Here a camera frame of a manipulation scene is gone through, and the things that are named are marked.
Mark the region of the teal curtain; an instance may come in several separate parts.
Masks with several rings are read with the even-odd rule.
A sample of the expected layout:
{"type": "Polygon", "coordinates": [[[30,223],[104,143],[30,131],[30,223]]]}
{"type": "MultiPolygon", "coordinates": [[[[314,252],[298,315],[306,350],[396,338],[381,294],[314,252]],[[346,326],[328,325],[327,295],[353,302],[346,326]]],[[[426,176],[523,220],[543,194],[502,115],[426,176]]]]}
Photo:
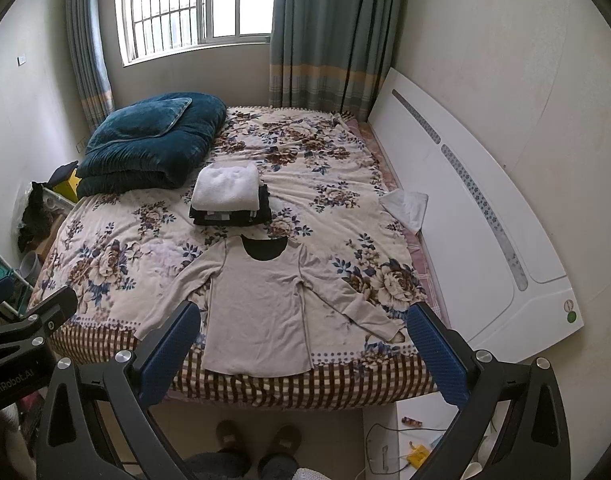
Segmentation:
{"type": "Polygon", "coordinates": [[[66,31],[83,114],[93,132],[115,110],[100,35],[98,0],[66,0],[66,31]]]}
{"type": "Polygon", "coordinates": [[[274,0],[269,102],[364,122],[386,79],[402,0],[274,0]]]}

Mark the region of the white bedside cabinet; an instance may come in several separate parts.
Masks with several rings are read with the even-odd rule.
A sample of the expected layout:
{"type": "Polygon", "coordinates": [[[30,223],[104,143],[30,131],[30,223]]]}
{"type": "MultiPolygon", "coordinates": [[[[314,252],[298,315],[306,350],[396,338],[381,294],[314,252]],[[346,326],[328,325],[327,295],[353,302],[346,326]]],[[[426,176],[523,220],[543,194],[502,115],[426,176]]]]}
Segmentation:
{"type": "Polygon", "coordinates": [[[366,479],[411,479],[417,469],[409,466],[409,442],[425,445],[432,452],[457,415],[440,392],[415,396],[388,405],[363,410],[366,479]],[[423,423],[421,428],[401,424],[404,417],[423,423]]]}

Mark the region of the folded teal velvet quilt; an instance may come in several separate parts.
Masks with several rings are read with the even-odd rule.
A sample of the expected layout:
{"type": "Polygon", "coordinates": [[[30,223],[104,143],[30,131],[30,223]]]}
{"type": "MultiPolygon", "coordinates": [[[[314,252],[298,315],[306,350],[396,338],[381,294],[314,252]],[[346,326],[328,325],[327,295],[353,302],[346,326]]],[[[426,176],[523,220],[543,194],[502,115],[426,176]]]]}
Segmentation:
{"type": "Polygon", "coordinates": [[[159,138],[117,143],[89,152],[77,169],[80,198],[143,188],[180,188],[210,151],[226,118],[225,103],[212,94],[169,92],[138,101],[191,98],[176,125],[159,138]]]}

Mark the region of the window with metal bars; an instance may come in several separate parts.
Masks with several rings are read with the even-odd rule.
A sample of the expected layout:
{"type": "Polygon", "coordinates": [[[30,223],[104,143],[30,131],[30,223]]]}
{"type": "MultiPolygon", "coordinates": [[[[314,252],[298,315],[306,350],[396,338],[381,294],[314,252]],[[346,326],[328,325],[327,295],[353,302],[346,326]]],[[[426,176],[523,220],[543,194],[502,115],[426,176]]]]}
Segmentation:
{"type": "Polygon", "coordinates": [[[274,0],[116,0],[125,66],[176,53],[270,40],[274,0]]]}

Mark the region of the beige long-sleeve shirt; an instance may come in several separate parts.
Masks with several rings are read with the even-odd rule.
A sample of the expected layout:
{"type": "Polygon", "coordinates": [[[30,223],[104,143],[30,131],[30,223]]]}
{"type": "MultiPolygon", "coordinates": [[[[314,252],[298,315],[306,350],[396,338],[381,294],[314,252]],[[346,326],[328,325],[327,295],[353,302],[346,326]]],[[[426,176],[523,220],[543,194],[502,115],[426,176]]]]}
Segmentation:
{"type": "Polygon", "coordinates": [[[211,246],[161,292],[135,332],[156,330],[196,289],[209,287],[202,366],[223,375],[274,378],[304,374],[312,360],[304,291],[383,340],[402,326],[287,237],[233,236],[211,246]]]}

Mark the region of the slipper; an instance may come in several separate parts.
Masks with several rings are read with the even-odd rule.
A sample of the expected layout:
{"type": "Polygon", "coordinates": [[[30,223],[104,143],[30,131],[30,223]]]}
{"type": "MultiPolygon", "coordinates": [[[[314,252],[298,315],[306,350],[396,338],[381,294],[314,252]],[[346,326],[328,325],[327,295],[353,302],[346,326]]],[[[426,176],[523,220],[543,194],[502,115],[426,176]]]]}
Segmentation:
{"type": "Polygon", "coordinates": [[[294,457],[301,442],[302,434],[298,427],[292,424],[281,426],[266,450],[266,457],[280,454],[294,457]]]}
{"type": "Polygon", "coordinates": [[[220,452],[228,453],[248,462],[250,455],[240,428],[232,420],[222,420],[217,424],[216,436],[220,443],[220,452]]]}

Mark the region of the small red item on cabinet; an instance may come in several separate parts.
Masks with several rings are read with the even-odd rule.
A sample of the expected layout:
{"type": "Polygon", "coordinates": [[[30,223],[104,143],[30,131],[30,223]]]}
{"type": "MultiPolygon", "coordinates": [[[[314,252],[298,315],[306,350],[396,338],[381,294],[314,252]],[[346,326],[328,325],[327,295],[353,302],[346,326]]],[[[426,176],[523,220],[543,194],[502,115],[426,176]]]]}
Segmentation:
{"type": "Polygon", "coordinates": [[[417,420],[417,419],[412,418],[412,417],[407,417],[407,416],[404,416],[401,419],[401,424],[406,426],[406,427],[409,427],[409,428],[421,428],[421,427],[423,427],[423,423],[420,420],[417,420]]]}

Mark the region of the right teal curtain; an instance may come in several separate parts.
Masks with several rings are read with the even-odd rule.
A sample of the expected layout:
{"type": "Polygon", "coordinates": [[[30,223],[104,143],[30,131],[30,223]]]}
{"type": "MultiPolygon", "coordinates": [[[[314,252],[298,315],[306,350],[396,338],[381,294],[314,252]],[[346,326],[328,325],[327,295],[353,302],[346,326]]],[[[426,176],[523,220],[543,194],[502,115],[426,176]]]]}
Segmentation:
{"type": "Polygon", "coordinates": [[[274,0],[269,102],[364,122],[386,79],[402,0],[274,0]]]}

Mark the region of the left slipper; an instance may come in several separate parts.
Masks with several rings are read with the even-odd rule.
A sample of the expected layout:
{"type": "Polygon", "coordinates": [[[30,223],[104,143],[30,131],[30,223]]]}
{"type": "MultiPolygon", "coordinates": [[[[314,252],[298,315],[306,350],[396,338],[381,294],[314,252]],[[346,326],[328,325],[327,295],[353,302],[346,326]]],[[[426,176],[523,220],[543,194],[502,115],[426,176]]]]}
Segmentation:
{"type": "Polygon", "coordinates": [[[220,443],[220,452],[228,453],[248,462],[250,455],[240,428],[232,420],[222,420],[217,424],[216,436],[220,443]]]}

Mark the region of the right slipper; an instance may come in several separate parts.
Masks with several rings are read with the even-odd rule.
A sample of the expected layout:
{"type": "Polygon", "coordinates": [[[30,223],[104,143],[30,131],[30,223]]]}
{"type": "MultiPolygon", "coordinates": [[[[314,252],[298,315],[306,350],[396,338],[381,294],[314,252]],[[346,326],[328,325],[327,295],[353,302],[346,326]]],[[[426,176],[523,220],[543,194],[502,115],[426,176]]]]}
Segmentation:
{"type": "Polygon", "coordinates": [[[281,426],[266,450],[266,457],[280,454],[294,457],[301,442],[302,434],[298,427],[292,424],[281,426]]]}

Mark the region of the white headboard panel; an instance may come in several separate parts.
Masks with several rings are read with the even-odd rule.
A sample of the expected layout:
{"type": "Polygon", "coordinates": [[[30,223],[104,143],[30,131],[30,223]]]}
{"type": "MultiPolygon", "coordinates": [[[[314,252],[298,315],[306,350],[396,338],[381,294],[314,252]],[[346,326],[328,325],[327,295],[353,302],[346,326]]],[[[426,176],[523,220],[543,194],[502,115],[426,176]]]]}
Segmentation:
{"type": "Polygon", "coordinates": [[[581,330],[575,292],[540,220],[456,118],[389,70],[368,123],[401,188],[428,197],[421,244],[453,330],[507,362],[581,330]]]}

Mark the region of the floral bed blanket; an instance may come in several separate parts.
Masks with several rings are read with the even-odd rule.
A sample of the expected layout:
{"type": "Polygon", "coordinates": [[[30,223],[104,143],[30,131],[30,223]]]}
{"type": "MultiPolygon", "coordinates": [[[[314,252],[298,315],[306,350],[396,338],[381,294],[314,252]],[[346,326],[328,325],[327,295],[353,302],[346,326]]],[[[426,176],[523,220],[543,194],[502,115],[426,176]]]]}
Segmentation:
{"type": "MultiPolygon", "coordinates": [[[[193,188],[86,197],[60,226],[31,299],[68,286],[77,313],[53,336],[80,364],[103,362],[136,344],[135,332],[161,292],[210,247],[233,237],[288,238],[310,250],[336,285],[360,292],[389,318],[435,301],[418,238],[380,199],[397,179],[367,125],[298,108],[232,107],[210,162],[255,164],[270,194],[260,226],[197,226],[193,188]]],[[[285,410],[351,410],[422,396],[435,385],[408,336],[385,342],[304,292],[312,366],[260,378],[205,370],[199,335],[173,380],[187,400],[285,410]]]]}

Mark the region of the white cloth by headboard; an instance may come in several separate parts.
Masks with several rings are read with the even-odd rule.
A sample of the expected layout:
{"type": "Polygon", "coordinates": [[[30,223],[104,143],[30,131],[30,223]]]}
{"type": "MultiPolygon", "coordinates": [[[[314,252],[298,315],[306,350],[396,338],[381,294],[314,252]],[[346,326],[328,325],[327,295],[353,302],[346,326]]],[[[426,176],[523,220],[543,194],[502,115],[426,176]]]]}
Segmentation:
{"type": "Polygon", "coordinates": [[[381,196],[379,204],[413,234],[423,227],[429,196],[396,188],[381,196]]]}

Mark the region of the left teal curtain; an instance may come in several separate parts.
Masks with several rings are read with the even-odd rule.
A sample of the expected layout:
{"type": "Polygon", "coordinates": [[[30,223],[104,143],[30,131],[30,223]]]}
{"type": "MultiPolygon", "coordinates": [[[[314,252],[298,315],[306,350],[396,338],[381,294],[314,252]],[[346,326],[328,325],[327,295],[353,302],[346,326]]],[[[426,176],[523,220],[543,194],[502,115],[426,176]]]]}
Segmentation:
{"type": "Polygon", "coordinates": [[[66,0],[66,31],[83,114],[93,132],[115,110],[100,35],[98,0],[66,0]]]}

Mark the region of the yellow item on cabinet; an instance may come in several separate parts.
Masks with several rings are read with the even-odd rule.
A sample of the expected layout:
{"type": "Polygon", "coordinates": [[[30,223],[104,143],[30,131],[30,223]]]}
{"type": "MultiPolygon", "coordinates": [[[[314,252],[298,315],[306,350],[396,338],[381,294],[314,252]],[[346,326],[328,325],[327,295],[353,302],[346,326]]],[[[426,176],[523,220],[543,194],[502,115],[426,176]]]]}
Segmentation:
{"type": "Polygon", "coordinates": [[[409,442],[409,453],[405,458],[409,466],[419,469],[426,462],[430,453],[431,451],[425,445],[409,442]]]}

